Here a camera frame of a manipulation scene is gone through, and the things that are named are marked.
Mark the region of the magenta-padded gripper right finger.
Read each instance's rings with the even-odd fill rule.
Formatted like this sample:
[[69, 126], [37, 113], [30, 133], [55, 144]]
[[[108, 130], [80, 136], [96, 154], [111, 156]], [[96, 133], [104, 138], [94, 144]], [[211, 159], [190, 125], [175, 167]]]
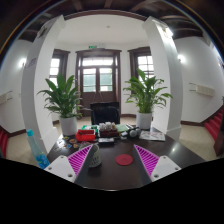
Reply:
[[143, 182], [154, 182], [180, 170], [169, 157], [157, 156], [141, 146], [135, 145], [133, 154]]

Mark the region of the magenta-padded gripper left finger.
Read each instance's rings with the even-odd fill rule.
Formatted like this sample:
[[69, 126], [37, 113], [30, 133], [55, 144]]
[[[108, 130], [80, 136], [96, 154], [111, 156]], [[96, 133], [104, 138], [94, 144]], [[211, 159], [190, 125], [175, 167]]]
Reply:
[[45, 168], [45, 171], [72, 183], [83, 183], [87, 176], [93, 154], [93, 145], [88, 145], [69, 156], [61, 155], [57, 157]]

